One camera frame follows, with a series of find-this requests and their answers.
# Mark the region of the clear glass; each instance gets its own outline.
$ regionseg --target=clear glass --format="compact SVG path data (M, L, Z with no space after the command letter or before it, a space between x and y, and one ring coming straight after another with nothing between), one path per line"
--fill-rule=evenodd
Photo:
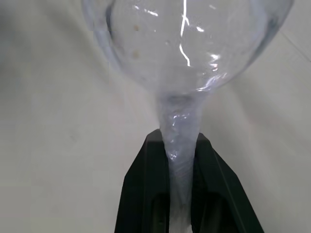
M190 224L192 166L206 94L243 72L293 0L82 0L109 62L153 91L171 174L170 231Z

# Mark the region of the white surface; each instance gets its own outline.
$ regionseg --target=white surface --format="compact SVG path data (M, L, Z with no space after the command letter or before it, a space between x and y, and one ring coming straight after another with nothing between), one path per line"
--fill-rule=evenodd
M0 232L111 233L124 175L158 127L151 97L109 69L79 0L4 2ZM310 9L297 0L261 58L206 101L202 132L266 233L311 232Z

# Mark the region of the wine glass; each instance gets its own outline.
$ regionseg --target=wine glass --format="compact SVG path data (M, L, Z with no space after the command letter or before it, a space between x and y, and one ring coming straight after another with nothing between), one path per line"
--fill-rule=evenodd
M86 21L109 62L156 95L170 161L170 229L180 233L189 224L203 99L256 60L292 4L293 0L82 0Z

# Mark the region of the white background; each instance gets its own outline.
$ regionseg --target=white background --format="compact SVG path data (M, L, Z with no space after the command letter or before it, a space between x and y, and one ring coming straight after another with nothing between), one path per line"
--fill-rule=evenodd
M109 69L79 0L2 0L0 232L112 233L124 175L158 127L152 98ZM266 233L311 232L311 1L241 77L210 96L202 132Z

